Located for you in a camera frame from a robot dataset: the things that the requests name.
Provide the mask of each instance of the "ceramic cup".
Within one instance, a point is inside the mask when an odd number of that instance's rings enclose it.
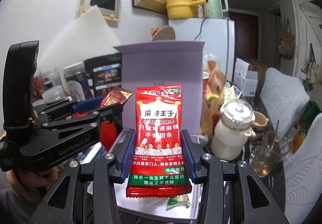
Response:
[[[204,94],[204,91],[206,90],[206,85],[208,83],[209,75],[208,72],[203,71],[202,72],[202,95]]]
[[[269,119],[264,114],[254,111],[255,121],[252,124],[252,129],[255,132],[255,137],[250,137],[249,140],[257,140],[263,136],[264,129],[267,127]]]

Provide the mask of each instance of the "power cord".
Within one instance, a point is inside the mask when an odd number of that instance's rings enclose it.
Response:
[[[194,41],[195,41],[195,40],[199,37],[199,35],[201,34],[202,24],[203,24],[203,22],[204,22],[206,19],[208,19],[208,17],[204,18],[204,19],[203,19],[203,21],[201,22],[201,25],[200,25],[200,32],[199,32],[199,34],[194,38]]]

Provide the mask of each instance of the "glass jar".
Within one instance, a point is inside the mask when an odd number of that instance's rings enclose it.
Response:
[[[65,67],[64,75],[73,100],[84,101],[92,98],[84,62],[78,62]]]
[[[62,86],[62,80],[57,68],[53,68],[47,72],[42,73],[41,75],[46,90],[54,86]]]

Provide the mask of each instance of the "purple label jar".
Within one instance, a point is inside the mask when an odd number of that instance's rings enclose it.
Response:
[[[84,101],[92,98],[84,62],[65,67],[64,75],[73,100]]]

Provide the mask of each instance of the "green snack wrapper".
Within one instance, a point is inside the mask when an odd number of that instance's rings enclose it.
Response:
[[[190,207],[190,200],[187,194],[169,198],[166,209],[172,209],[177,206],[185,206],[186,208]]]

